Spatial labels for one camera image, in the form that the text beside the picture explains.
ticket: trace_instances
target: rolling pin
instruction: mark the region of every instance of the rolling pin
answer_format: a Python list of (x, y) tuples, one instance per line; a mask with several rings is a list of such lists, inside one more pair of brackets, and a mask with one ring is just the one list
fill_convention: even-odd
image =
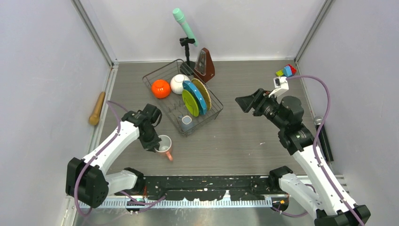
[(93, 113), (88, 119), (90, 125), (95, 126), (98, 124), (98, 121), (100, 121), (100, 114), (101, 114), (101, 109), (103, 108), (104, 99), (105, 99), (105, 92), (101, 92), (100, 96), (97, 99), (97, 103), (94, 107)]

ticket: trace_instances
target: wooden tabletop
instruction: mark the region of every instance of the wooden tabletop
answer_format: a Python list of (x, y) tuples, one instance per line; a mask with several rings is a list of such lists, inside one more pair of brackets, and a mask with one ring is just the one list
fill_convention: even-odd
[[(157, 105), (142, 77), (165, 64), (121, 63), (111, 100), (133, 111), (142, 110), (147, 103)], [(273, 90), (275, 72), (287, 64), (294, 65), (294, 62), (221, 61), (214, 64), (216, 74), (207, 85), (224, 105), (216, 120), (183, 137), (172, 122), (163, 117), (156, 131), (159, 135), (171, 137), (174, 161), (143, 150), (140, 142), (135, 141), (117, 158), (108, 173), (132, 167), (144, 175), (267, 175), (270, 170), (287, 165), (296, 174), (304, 174), (304, 170), (280, 144), (278, 129), (263, 116), (243, 113), (234, 101), (236, 97), (250, 95), (258, 88)], [(315, 128), (301, 82), (290, 81), (286, 95), (302, 101), (305, 110), (303, 122), (314, 134)], [(117, 109), (117, 112), (120, 117), (124, 114), (121, 109)], [(115, 128), (116, 120), (108, 111), (101, 141)]]

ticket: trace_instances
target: wire dish rack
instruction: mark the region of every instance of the wire dish rack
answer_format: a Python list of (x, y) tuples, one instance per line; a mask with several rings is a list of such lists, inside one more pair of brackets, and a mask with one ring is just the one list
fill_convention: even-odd
[[(190, 67), (186, 66), (187, 64), (183, 60), (177, 59), (145, 75), (143, 77), (143, 82), (149, 89), (151, 95), (153, 95), (151, 92), (151, 86), (158, 79), (163, 79), (170, 83), (172, 78), (177, 74), (186, 74), (190, 80), (193, 79), (194, 76), (190, 74), (194, 74), (194, 71)], [(216, 119), (219, 113), (223, 110), (223, 104), (220, 102), (220, 100), (213, 94), (206, 84), (205, 87), (208, 89), (209, 96), (211, 97), (212, 107), (205, 115), (199, 115), (198, 117), (194, 117), (187, 110), (182, 95), (171, 92), (166, 98), (157, 98), (164, 115), (166, 115), (172, 121), (173, 125), (183, 136), (188, 136), (206, 123)], [(182, 126), (181, 123), (181, 119), (186, 115), (192, 118), (192, 124), (190, 124), (189, 128)]]

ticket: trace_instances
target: orange handle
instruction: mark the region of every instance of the orange handle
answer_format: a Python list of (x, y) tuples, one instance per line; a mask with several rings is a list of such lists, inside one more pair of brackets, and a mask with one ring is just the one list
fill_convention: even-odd
[(166, 152), (166, 156), (168, 157), (168, 159), (170, 161), (173, 161), (173, 157), (172, 157), (172, 155), (169, 152)]
[(93, 113), (88, 119), (90, 125), (95, 126), (98, 124), (98, 121), (100, 121), (101, 108), (103, 107), (104, 99), (105, 99), (105, 92), (101, 92), (100, 96), (97, 99), (97, 103), (94, 107)]

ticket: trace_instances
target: gold plate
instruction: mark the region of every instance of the gold plate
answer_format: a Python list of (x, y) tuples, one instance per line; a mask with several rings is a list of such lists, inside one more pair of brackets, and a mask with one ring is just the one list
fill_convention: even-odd
[(209, 111), (212, 107), (212, 102), (207, 88), (199, 79), (193, 78), (191, 82), (198, 88), (199, 92), (205, 100), (205, 103), (207, 104), (207, 110)]

